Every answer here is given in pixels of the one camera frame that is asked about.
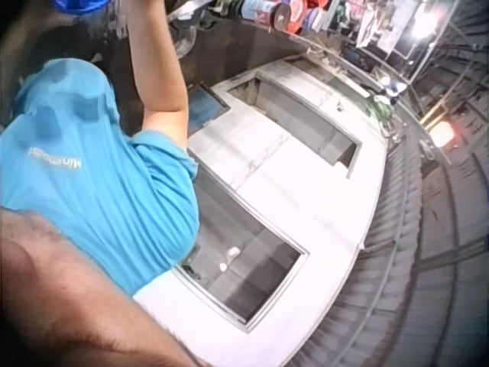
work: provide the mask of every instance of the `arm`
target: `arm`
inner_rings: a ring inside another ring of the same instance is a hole
[[[125,0],[134,78],[144,104],[143,129],[186,148],[188,97],[162,0]]]
[[[70,366],[196,365],[40,217],[2,209],[1,255],[2,313],[45,358],[58,356],[60,365]]]

